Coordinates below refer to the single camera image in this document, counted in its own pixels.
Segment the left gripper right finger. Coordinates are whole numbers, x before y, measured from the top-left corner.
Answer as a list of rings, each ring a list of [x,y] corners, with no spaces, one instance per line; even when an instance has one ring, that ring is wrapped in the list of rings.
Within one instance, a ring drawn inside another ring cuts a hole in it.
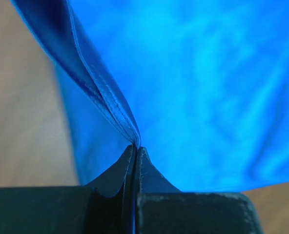
[[[152,164],[147,149],[137,152],[137,234],[262,234],[258,214],[242,193],[184,193]]]

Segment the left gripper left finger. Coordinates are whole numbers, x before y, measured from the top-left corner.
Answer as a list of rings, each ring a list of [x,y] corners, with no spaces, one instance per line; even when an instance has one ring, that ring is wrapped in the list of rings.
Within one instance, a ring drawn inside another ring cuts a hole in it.
[[[0,188],[0,234],[131,234],[136,148],[84,186]]]

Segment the blue cloth napkin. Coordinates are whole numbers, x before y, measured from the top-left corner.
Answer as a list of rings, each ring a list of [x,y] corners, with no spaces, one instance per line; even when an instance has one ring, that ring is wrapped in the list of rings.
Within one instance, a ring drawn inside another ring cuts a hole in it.
[[[183,191],[289,182],[289,0],[15,0],[52,59],[79,182],[144,146]]]

